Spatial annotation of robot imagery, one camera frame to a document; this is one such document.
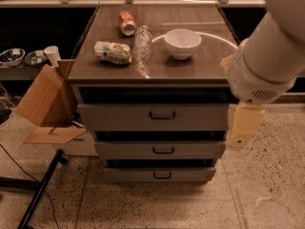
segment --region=beverage can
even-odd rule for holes
[[[100,60],[114,64],[129,64],[132,62],[130,46],[122,43],[98,41],[94,45],[94,55]]]
[[[130,11],[123,10],[118,14],[118,24],[123,34],[127,36],[135,34],[136,25]]]

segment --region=drawer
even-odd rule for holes
[[[227,104],[80,104],[91,131],[227,130]]]
[[[223,141],[190,142],[95,142],[100,159],[218,159]]]
[[[107,182],[207,182],[212,180],[214,174],[214,167],[147,169],[104,168],[104,175]]]

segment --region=concrete floor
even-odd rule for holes
[[[305,228],[305,105],[266,107],[253,142],[227,150],[211,182],[108,184],[96,156],[68,156],[47,188],[63,228]],[[0,143],[41,179],[54,155],[50,145],[23,144],[36,127],[13,113]],[[0,150],[0,176],[27,178]],[[16,228],[32,192],[0,191],[0,228]],[[43,196],[29,225],[57,228]]]

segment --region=bowl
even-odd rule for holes
[[[197,52],[201,43],[201,36],[191,30],[175,29],[164,35],[169,53],[176,59],[187,59]]]
[[[22,49],[10,49],[0,53],[0,65],[18,66],[22,63],[26,52]]]
[[[33,67],[41,67],[46,64],[48,61],[47,56],[45,55],[43,50],[37,50],[28,53],[25,56],[24,62],[25,64]]]

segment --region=white cup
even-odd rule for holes
[[[49,46],[44,49],[44,53],[46,54],[47,58],[53,66],[58,66],[57,61],[61,60],[58,47]]]

